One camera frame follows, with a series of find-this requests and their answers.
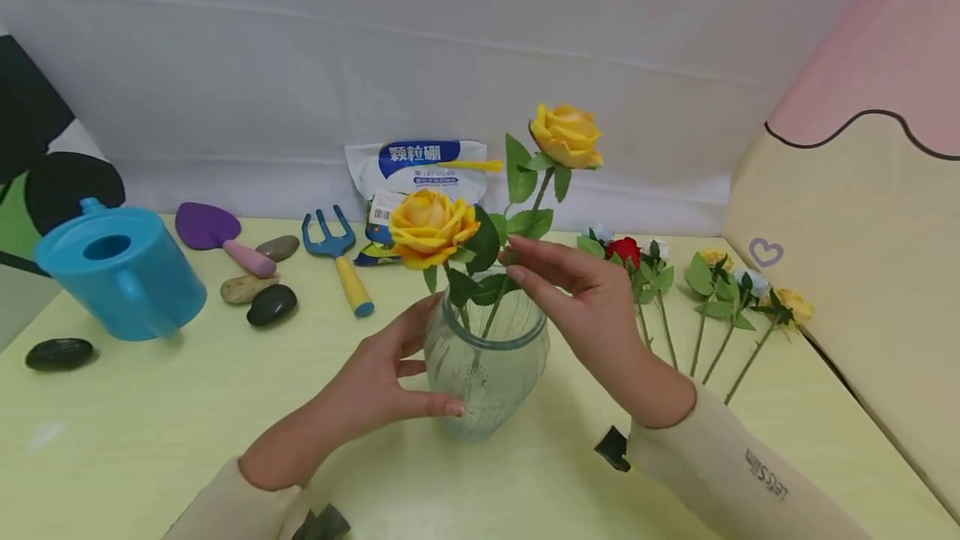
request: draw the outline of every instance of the table surface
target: table surface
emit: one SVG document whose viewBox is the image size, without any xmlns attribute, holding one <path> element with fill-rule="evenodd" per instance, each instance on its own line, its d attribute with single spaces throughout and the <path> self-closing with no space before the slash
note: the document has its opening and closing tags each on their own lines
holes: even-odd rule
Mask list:
<svg viewBox="0 0 960 540">
<path fill-rule="evenodd" d="M 293 220 L 242 225 L 248 245 L 299 231 Z M 574 235 L 550 238 L 573 243 Z M 677 264 L 666 308 L 687 368 L 699 315 L 680 271 L 693 251 L 727 244 L 665 239 Z M 421 275 L 403 267 L 360 269 L 377 311 L 354 319 L 333 261 L 301 249 L 278 267 L 301 307 L 261 331 L 247 325 L 245 307 L 219 297 L 238 266 L 222 251 L 186 253 L 209 298 L 176 342 L 119 342 L 61 293 L 0 354 L 5 538 L 159 538 L 223 462 L 308 400 L 361 338 L 426 293 Z M 756 313 L 751 319 L 763 325 Z M 652 308 L 647 320 L 665 355 Z M 707 321 L 701 359 L 713 358 L 724 332 Z M 629 419 L 555 327 L 550 336 L 541 382 L 490 440 L 456 444 L 431 421 L 385 428 L 322 466 L 310 488 L 314 502 L 334 502 L 356 539 L 714 538 L 662 486 L 640 472 L 615 472 L 593 452 L 607 426 L 626 432 Z M 27 370 L 27 350 L 57 337 L 89 339 L 98 361 L 68 374 Z M 710 381 L 715 393 L 731 387 L 758 337 L 734 334 Z M 960 538 L 960 527 L 796 333 L 771 338 L 732 408 L 875 538 Z"/>
</svg>

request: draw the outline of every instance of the beige sleeve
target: beige sleeve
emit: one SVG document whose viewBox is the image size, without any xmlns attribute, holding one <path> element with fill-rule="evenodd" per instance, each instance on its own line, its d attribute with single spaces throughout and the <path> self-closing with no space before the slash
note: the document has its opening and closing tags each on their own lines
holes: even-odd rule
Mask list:
<svg viewBox="0 0 960 540">
<path fill-rule="evenodd" d="M 230 459 L 194 498 L 163 540 L 288 540 L 303 525 L 298 487 L 254 488 Z"/>
<path fill-rule="evenodd" d="M 648 430 L 633 423 L 627 460 L 721 538 L 870 538 L 699 384 L 696 407 L 678 425 Z"/>
</svg>

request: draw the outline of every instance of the gray stone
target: gray stone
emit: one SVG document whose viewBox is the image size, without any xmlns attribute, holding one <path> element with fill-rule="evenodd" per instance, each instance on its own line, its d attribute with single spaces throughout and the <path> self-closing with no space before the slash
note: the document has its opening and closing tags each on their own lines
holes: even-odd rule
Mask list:
<svg viewBox="0 0 960 540">
<path fill-rule="evenodd" d="M 285 258 L 290 258 L 299 248 L 299 238 L 296 236 L 275 237 L 272 241 L 257 246 L 257 252 L 270 258 L 271 261 L 279 263 Z"/>
<path fill-rule="evenodd" d="M 93 344 L 82 338 L 52 338 L 27 352 L 28 368 L 37 371 L 72 371 L 93 358 Z"/>
<path fill-rule="evenodd" d="M 254 327 L 270 325 L 282 319 L 297 306 L 297 294 L 290 287 L 278 283 L 276 286 L 265 287 L 254 296 L 247 311 L 247 323 Z"/>
<path fill-rule="evenodd" d="M 246 305 L 264 288 L 279 283 L 279 276 L 261 280 L 255 275 L 241 275 L 230 278 L 220 286 L 220 298 L 229 305 Z"/>
</svg>

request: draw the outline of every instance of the white fabric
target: white fabric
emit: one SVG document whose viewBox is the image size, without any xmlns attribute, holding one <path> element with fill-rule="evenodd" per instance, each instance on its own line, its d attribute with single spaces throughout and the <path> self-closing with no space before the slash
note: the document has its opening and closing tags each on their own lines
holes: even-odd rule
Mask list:
<svg viewBox="0 0 960 540">
<path fill-rule="evenodd" d="M 127 179 L 133 203 L 358 213 L 343 144 L 478 138 L 495 158 L 537 103 L 569 102 L 596 111 L 607 166 L 577 177 L 599 190 L 571 192 L 558 226 L 712 234 L 735 163 L 847 1 L 0 0 L 0 20 L 103 154 L 152 174 Z M 240 172 L 264 160 L 253 180 L 274 182 L 254 188 Z M 307 200 L 291 180 L 315 162 Z M 166 168 L 228 182 L 170 188 Z"/>
</svg>

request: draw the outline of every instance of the pink handle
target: pink handle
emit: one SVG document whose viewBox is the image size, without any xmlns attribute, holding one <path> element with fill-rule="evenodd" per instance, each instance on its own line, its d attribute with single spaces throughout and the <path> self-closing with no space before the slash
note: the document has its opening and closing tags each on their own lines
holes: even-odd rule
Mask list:
<svg viewBox="0 0 960 540">
<path fill-rule="evenodd" d="M 258 278 L 265 279 L 277 273 L 277 264 L 248 246 L 242 245 L 236 241 L 226 241 L 223 243 L 223 250 L 227 255 L 233 257 L 233 261 Z"/>
</svg>

